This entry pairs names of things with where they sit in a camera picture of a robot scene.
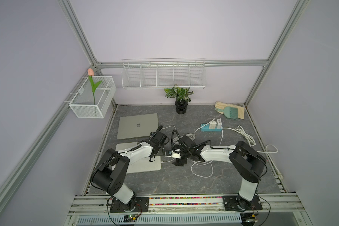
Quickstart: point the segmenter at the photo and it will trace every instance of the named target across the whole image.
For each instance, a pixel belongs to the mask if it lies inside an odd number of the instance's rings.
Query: green leaves
[[[96,84],[94,84],[94,86],[92,86],[92,92],[94,93],[95,90],[97,89],[97,87],[102,83],[102,80],[100,80],[99,82],[97,82]]]
[[[94,93],[97,87],[102,83],[102,80],[94,84],[92,76],[88,76],[88,79],[90,81],[90,84],[92,85],[92,92]]]
[[[171,89],[164,89],[164,91],[166,92],[166,97],[170,97],[170,98],[176,98],[178,101],[186,101],[186,102],[190,102],[191,98],[189,98],[189,95],[193,94],[193,91],[189,91],[190,88],[181,88],[178,87],[177,85],[175,85],[175,87],[171,88]]]

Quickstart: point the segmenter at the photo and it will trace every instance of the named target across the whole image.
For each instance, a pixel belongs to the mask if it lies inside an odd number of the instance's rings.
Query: teal brush
[[[229,119],[238,119],[238,114],[237,114],[237,107],[225,107],[223,110],[219,108],[215,108],[216,111],[221,111],[225,115],[226,118]]]

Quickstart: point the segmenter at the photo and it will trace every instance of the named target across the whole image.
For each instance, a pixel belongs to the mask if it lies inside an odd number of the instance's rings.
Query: laptop lid
[[[119,118],[117,139],[149,137],[158,128],[158,115],[134,115]]]

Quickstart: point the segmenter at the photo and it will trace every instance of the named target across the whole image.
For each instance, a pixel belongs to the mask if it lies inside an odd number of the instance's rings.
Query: pink tulip
[[[91,68],[88,69],[88,76],[94,76],[93,69],[91,69]]]

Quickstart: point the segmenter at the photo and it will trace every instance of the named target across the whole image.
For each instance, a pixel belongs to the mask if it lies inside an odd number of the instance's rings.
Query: white wire basket
[[[122,84],[125,89],[205,88],[205,61],[125,63]]]
[[[94,92],[95,104],[90,80],[86,78],[69,106],[78,118],[103,119],[116,91],[116,85],[111,76],[92,76],[92,78],[94,83],[102,80]]]

